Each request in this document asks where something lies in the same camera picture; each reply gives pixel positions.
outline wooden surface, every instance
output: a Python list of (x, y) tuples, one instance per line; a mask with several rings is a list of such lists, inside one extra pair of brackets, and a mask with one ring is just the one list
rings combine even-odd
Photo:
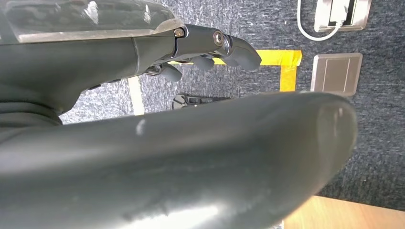
[(405, 229), (405, 212), (312, 197), (284, 220), (284, 229)]

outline yellow tape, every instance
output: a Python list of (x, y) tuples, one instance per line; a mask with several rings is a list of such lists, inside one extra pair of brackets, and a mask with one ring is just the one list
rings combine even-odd
[[(301, 50), (257, 50), (262, 58), (260, 65), (273, 66), (299, 66), (301, 64)], [(221, 59), (214, 58), (215, 64), (225, 64)], [(169, 62), (169, 64), (179, 64), (179, 62)]]
[(280, 91), (293, 92), (297, 82), (296, 66), (281, 66)]
[[(262, 58), (260, 65), (281, 66), (280, 91), (295, 91), (297, 66), (301, 64), (301, 50), (257, 50)], [(225, 64), (221, 59), (214, 58), (215, 64)]]

